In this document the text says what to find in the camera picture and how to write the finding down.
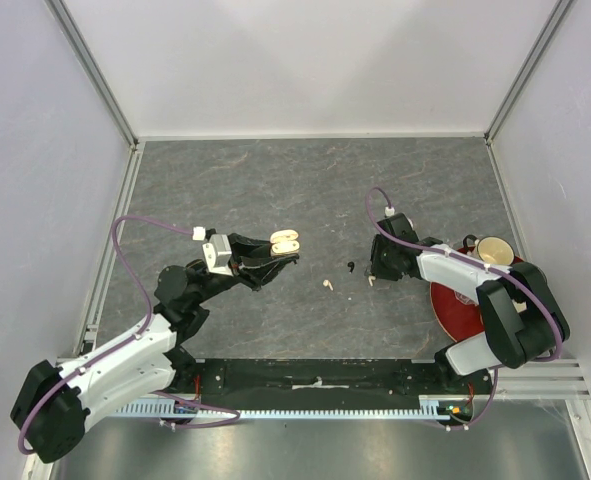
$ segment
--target black mounting base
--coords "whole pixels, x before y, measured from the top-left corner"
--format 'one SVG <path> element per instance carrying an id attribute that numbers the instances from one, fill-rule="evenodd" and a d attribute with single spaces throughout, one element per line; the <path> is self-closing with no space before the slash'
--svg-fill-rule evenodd
<path id="1" fill-rule="evenodd" d="M 198 375 L 203 403 L 237 410 L 414 409 L 420 395 L 466 397 L 469 383 L 491 390 L 485 370 L 449 382 L 437 364 L 412 360 L 206 359 L 166 391 L 193 393 Z M 336 388 L 302 388 L 316 382 Z"/>

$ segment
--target white wall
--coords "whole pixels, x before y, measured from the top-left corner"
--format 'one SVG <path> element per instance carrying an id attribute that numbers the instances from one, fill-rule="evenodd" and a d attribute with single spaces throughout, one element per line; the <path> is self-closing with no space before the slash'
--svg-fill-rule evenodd
<path id="1" fill-rule="evenodd" d="M 576 2 L 495 149 L 591 390 L 591 0 Z"/>
<path id="2" fill-rule="evenodd" d="M 140 136 L 483 132 L 554 0 L 67 0 Z"/>
<path id="3" fill-rule="evenodd" d="M 128 149 L 42 0 L 0 1 L 0 479 L 28 369 L 69 353 Z"/>

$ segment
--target mug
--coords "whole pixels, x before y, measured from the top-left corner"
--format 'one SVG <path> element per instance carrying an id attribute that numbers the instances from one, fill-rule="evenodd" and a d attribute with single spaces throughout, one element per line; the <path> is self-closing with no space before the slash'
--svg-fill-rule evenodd
<path id="1" fill-rule="evenodd" d="M 463 243 L 468 255 L 486 263 L 508 266 L 515 260 L 513 247 L 499 237 L 477 238 L 475 235 L 466 235 Z"/>

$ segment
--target metal floor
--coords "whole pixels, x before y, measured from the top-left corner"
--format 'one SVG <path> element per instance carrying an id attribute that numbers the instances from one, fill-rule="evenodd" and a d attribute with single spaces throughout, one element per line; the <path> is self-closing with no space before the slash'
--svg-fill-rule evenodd
<path id="1" fill-rule="evenodd" d="M 172 433 L 106 419 L 52 480 L 582 480 L 563 402 L 496 402 L 468 432 L 395 420 L 259 420 Z"/>
<path id="2" fill-rule="evenodd" d="M 300 233 L 301 261 L 259 293 L 238 286 L 205 304 L 211 316 L 188 342 L 198 357 L 432 358 L 449 343 L 428 284 L 375 282 L 363 273 L 375 233 L 364 208 L 383 187 L 420 238 L 450 244 L 466 234 L 513 243 L 481 138 L 149 142 L 129 213 L 220 233 L 268 239 Z M 383 214 L 381 198 L 374 199 Z M 201 257 L 186 237 L 136 222 L 122 235 L 127 258 L 151 293 L 166 265 Z M 355 262 L 353 274 L 346 264 Z M 328 279 L 334 291 L 323 287 Z M 99 343 L 135 324 L 144 303 L 115 265 Z"/>

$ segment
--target gray table surface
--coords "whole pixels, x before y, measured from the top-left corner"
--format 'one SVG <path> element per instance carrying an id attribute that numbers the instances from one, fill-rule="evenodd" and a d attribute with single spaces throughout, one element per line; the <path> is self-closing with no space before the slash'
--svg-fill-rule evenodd
<path id="1" fill-rule="evenodd" d="M 300 233 L 298 265 L 259 293 L 237 286 L 207 302 L 211 316 L 188 350 L 198 357 L 432 358 L 448 345 L 426 282 L 371 288 L 364 276 L 375 233 L 364 196 L 373 185 L 412 218 L 420 238 L 456 245 L 474 233 L 514 243 L 480 138 L 147 143 L 129 213 L 263 239 L 285 228 Z M 373 204 L 383 216 L 382 198 Z M 201 257 L 189 238 L 137 222 L 126 224 L 122 245 L 151 295 L 164 266 Z M 116 265 L 98 343 L 143 314 L 138 291 Z"/>

